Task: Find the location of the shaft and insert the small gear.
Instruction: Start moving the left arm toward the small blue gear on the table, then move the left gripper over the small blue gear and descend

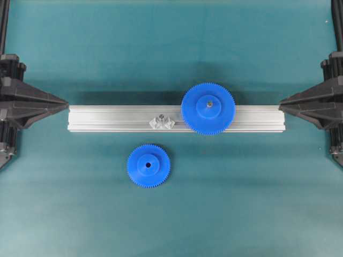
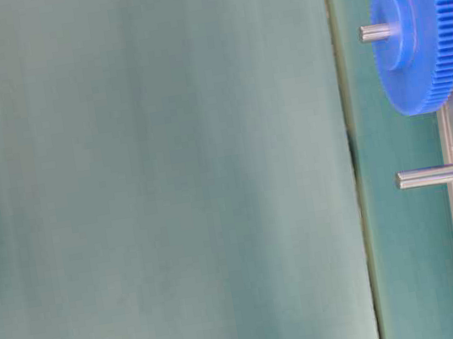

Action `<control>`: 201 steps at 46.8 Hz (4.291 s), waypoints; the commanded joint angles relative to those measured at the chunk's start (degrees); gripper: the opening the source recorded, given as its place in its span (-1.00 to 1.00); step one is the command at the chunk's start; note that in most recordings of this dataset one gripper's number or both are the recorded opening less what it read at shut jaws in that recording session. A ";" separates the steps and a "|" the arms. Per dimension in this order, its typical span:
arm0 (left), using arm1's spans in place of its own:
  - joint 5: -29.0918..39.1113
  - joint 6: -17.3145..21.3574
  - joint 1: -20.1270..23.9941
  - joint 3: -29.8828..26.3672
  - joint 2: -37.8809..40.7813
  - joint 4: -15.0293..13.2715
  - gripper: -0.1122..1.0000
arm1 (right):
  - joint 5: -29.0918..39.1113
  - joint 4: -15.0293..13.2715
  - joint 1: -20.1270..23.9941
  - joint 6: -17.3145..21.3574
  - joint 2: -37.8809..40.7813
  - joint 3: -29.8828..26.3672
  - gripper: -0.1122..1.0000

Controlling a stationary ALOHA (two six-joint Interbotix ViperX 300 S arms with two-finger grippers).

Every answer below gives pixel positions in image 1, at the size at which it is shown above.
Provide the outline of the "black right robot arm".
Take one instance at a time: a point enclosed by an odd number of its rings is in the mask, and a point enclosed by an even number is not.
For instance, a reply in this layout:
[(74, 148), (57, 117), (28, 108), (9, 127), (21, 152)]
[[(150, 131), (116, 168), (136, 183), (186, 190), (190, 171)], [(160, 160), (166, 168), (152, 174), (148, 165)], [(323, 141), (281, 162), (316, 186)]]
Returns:
[(331, 2), (337, 51), (321, 62), (324, 81), (279, 103), (279, 109), (328, 131), (329, 153), (342, 166), (342, 1)]

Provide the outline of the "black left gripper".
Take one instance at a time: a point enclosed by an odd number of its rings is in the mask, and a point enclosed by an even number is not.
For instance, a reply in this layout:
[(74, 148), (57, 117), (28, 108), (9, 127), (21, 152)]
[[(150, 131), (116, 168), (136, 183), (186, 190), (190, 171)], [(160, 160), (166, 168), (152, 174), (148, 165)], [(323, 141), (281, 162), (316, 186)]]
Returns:
[(1, 55), (1, 169), (17, 153), (18, 129), (69, 107), (67, 101), (24, 83), (25, 71), (26, 65), (16, 54)]

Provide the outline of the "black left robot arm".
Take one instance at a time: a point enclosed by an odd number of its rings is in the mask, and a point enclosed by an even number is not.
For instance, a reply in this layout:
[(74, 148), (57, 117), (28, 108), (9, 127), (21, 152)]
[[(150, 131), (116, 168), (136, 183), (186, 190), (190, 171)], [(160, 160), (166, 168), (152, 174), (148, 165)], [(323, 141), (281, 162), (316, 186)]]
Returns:
[(26, 65), (5, 53), (10, 1), (1, 1), (1, 168), (17, 153), (18, 132), (61, 112), (69, 103), (24, 82)]

